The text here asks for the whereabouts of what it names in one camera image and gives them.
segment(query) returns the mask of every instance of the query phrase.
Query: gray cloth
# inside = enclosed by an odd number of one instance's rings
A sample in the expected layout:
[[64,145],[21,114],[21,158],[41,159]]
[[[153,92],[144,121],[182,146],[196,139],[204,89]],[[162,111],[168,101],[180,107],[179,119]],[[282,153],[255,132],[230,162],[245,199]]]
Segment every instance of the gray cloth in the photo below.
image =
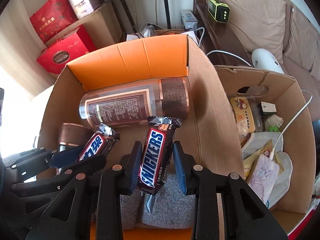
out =
[[131,196],[120,195],[122,229],[134,228],[138,216],[140,202],[143,199],[140,190],[136,189]]
[[156,196],[146,195],[141,222],[160,228],[190,228],[194,220],[195,195],[184,196],[175,174],[169,173],[166,184]]

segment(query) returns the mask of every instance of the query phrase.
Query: snickers bar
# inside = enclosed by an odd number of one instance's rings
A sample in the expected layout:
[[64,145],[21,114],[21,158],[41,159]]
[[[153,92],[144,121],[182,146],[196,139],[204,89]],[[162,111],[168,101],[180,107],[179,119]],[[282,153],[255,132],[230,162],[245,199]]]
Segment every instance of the snickers bar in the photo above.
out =
[[143,149],[138,188],[155,195],[168,177],[172,142],[181,121],[170,117],[148,117],[149,130]]
[[84,160],[95,154],[108,155],[113,145],[120,140],[119,133],[105,124],[101,124],[99,129],[91,137],[79,155],[77,161]]

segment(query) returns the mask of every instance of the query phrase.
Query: snickers logo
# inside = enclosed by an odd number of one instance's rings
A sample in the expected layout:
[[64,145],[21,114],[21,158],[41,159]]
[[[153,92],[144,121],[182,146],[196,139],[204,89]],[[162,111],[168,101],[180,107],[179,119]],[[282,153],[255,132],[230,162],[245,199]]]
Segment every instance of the snickers logo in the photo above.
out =
[[80,154],[79,161],[89,158],[99,151],[104,143],[104,138],[100,134],[96,134],[93,138],[87,143],[85,148]]
[[155,187],[164,140],[164,133],[155,129],[150,130],[140,167],[141,181],[149,187]]

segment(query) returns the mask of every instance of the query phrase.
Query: wooden furniture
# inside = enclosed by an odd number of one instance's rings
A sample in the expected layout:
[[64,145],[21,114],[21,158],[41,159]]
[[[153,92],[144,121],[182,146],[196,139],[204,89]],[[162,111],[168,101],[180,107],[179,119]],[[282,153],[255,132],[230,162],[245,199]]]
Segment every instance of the wooden furniture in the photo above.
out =
[[[197,14],[201,18],[202,24],[206,29],[205,34],[207,34],[207,36],[209,35],[210,37],[210,39],[207,37],[203,39],[205,53],[208,53],[214,49],[224,50],[233,53],[252,64],[247,52],[228,24],[216,22],[209,13],[208,6],[205,3],[197,3],[196,10]],[[220,52],[212,53],[208,56],[208,58],[214,65],[246,65],[238,58]]]

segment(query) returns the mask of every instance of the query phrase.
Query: pink package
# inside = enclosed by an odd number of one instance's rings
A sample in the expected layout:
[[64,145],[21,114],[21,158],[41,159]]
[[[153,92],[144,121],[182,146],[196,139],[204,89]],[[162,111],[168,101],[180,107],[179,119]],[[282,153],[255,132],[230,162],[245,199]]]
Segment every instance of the pink package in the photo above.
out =
[[261,154],[247,180],[248,185],[266,203],[279,173],[279,165]]

